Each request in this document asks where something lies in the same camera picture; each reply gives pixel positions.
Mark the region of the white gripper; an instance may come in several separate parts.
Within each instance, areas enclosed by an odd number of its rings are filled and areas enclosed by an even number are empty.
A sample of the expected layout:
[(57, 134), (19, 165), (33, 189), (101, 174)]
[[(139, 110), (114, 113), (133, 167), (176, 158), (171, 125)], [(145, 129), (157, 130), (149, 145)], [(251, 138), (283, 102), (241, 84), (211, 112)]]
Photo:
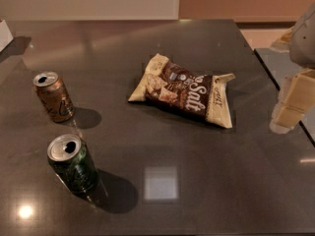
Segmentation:
[(310, 69), (284, 78), (270, 122), (276, 134), (291, 131), (315, 105), (315, 2), (293, 27), (289, 56), (293, 63)]

